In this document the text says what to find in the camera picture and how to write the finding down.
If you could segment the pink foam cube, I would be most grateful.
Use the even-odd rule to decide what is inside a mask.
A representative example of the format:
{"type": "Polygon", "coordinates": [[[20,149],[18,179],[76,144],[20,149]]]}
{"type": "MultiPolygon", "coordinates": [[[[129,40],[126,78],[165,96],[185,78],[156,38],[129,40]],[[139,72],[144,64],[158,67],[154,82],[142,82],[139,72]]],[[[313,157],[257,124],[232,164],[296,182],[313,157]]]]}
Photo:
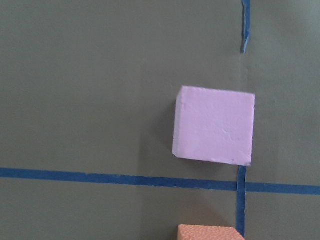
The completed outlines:
{"type": "Polygon", "coordinates": [[[250,166],[255,100],[252,93],[182,86],[175,104],[173,155],[250,166]]]}

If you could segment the orange foam cube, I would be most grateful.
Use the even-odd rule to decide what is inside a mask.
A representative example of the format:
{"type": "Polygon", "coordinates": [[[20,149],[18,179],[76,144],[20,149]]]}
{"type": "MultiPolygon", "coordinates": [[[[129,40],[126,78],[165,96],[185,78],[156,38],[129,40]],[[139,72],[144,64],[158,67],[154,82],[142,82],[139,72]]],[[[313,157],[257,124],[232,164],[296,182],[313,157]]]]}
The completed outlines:
{"type": "Polygon", "coordinates": [[[177,240],[245,240],[233,227],[180,224],[177,240]]]}

